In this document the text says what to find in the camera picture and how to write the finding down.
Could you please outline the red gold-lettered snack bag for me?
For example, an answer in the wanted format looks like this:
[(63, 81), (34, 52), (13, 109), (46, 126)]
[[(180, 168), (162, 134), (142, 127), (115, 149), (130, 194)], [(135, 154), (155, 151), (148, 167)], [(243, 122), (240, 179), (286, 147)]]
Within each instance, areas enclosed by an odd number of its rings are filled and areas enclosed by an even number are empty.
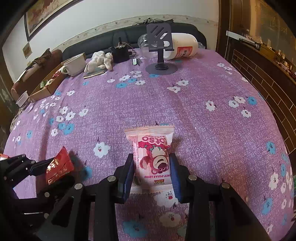
[(46, 182), (48, 185), (51, 185), (72, 171), (74, 171), (74, 165), (66, 148), (63, 146), (47, 167)]

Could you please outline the pink Lotso snack packet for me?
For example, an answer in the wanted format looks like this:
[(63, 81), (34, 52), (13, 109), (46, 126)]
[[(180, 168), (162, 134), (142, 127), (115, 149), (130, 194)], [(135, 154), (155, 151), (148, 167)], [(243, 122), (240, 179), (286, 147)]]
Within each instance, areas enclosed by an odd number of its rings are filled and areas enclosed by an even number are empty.
[(174, 126), (144, 126), (125, 130), (133, 148), (132, 194), (152, 194), (172, 189), (169, 149)]

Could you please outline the purple floral tablecloth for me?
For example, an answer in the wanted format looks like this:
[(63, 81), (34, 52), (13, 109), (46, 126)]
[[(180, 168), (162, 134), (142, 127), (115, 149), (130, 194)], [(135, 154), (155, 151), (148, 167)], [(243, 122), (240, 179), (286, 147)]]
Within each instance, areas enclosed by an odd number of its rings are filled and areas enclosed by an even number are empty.
[(112, 72), (65, 78), (55, 93), (16, 120), (4, 153), (41, 161), (65, 147), (85, 185), (122, 165), (132, 146), (124, 130), (173, 125), (171, 151), (191, 173), (228, 182), (272, 240), (292, 226), (292, 167), (262, 94), (211, 50), (176, 62), (167, 76), (150, 75), (150, 60)]

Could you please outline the clear water cup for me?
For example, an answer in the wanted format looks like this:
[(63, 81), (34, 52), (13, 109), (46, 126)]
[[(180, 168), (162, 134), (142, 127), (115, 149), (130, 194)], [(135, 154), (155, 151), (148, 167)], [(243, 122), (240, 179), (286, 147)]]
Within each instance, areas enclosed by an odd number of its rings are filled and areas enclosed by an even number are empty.
[(16, 101), (16, 104), (19, 108), (21, 108), (22, 110), (25, 110), (29, 104), (30, 104), (30, 98), (29, 98), (29, 95), (28, 95), (28, 92), (25, 91), (19, 98), (18, 100)]

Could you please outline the cardboard snack box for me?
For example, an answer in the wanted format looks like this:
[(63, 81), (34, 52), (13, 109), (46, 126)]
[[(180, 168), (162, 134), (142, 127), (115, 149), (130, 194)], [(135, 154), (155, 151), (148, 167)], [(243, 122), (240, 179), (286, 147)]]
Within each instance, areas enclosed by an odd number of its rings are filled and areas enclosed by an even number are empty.
[(37, 85), (30, 95), (31, 102), (37, 102), (55, 93), (62, 81), (67, 77), (67, 74), (61, 72), (62, 67), (63, 63), (60, 63)]

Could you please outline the brick pattern counter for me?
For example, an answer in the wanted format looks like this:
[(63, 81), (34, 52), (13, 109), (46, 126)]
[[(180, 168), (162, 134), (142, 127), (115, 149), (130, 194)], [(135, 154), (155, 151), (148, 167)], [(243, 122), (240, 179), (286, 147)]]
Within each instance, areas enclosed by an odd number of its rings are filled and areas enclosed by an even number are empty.
[(227, 60), (263, 96), (269, 105), (285, 142), (288, 155), (295, 161), (295, 81), (274, 61), (266, 58), (263, 48), (234, 32), (229, 40)]

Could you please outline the white ceramic mug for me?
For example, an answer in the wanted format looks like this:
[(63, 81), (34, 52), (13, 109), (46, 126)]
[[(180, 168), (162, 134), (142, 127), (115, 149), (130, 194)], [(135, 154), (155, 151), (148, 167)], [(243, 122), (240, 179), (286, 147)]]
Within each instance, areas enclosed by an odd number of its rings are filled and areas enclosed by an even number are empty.
[(86, 66), (85, 53), (78, 54), (61, 63), (61, 73), (69, 76), (77, 76), (82, 73)]

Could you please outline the white plush toy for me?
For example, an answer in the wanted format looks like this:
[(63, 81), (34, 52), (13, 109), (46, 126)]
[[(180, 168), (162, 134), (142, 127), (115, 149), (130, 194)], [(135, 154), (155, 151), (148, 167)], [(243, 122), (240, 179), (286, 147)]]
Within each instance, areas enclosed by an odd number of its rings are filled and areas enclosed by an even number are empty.
[(108, 71), (113, 70), (112, 67), (113, 55), (111, 52), (105, 53), (104, 51), (94, 52), (91, 60), (86, 64), (84, 72), (94, 73), (97, 70), (107, 69)]

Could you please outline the black leather sofa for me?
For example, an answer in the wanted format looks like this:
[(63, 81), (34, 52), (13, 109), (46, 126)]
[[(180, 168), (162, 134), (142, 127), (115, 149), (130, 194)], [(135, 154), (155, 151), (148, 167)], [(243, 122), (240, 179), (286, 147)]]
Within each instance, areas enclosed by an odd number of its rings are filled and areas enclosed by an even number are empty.
[[(173, 22), (169, 24), (173, 33), (191, 34), (199, 43), (207, 47), (206, 37), (194, 25)], [(133, 48), (138, 48), (137, 41), (146, 32), (146, 25), (134, 25), (112, 30), (67, 47), (62, 53), (62, 60), (67, 60), (81, 53), (85, 53), (87, 58), (91, 58), (92, 54), (97, 51), (110, 52), (111, 47), (118, 45), (119, 39), (130, 44)]]

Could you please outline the small black pouch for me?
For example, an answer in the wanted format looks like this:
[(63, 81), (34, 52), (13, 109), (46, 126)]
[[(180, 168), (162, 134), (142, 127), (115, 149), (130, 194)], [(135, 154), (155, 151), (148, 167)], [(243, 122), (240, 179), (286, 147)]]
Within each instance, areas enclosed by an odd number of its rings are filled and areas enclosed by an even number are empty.
[(122, 63), (128, 61), (131, 55), (128, 49), (128, 44), (124, 43), (121, 37), (119, 37), (118, 44), (110, 48), (114, 63)]

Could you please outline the white plastic jar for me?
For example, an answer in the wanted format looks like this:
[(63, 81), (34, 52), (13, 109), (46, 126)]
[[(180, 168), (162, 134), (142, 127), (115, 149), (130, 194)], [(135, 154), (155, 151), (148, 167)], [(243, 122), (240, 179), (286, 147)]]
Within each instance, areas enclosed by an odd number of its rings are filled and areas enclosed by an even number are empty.
[(197, 39), (187, 33), (172, 33), (173, 51), (164, 50), (164, 59), (180, 59), (194, 56), (198, 51)]

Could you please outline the clear plastic cup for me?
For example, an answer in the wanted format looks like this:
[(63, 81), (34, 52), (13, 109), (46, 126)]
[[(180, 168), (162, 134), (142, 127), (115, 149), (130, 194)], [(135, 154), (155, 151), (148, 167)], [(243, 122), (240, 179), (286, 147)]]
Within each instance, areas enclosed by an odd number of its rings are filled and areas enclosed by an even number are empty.
[(149, 53), (147, 34), (141, 35), (137, 41), (137, 44), (143, 55), (147, 55)]

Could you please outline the black phone stand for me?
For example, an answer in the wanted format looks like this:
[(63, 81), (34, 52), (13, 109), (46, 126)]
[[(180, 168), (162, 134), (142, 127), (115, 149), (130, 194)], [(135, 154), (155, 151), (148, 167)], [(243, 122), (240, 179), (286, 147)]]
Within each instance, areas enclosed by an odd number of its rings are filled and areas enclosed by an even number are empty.
[(177, 66), (164, 61), (164, 51), (174, 51), (170, 25), (168, 23), (148, 24), (147, 42), (149, 52), (157, 52), (158, 61), (146, 66), (146, 72), (154, 75), (175, 73), (178, 70)]

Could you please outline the framed horse painting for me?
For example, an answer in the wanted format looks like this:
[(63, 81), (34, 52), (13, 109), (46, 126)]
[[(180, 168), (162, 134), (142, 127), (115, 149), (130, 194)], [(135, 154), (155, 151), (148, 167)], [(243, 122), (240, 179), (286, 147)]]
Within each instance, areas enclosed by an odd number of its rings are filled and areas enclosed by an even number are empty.
[(46, 24), (80, 0), (36, 1), (24, 14), (25, 33), (29, 42)]

